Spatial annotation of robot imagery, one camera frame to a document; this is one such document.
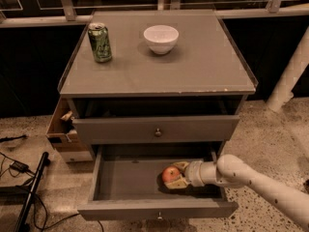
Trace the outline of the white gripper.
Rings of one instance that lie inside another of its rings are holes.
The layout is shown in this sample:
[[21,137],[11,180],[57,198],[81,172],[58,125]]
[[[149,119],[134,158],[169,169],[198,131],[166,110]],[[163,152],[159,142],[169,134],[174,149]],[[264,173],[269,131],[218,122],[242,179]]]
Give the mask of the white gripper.
[[173,181],[165,182],[164,185],[168,189],[186,189],[189,184],[193,187],[203,187],[205,183],[202,180],[200,170],[202,162],[200,160],[192,161],[177,161],[173,166],[177,167],[184,176],[181,176]]

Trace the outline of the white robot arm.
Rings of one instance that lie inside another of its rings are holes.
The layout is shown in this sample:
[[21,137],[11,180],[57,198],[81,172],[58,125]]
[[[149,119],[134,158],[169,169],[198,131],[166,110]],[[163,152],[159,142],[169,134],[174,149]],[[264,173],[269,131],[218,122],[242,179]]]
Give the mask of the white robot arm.
[[249,187],[309,232],[309,195],[255,171],[234,155],[223,155],[216,161],[174,162],[162,171],[161,179],[168,189],[205,185],[222,188]]

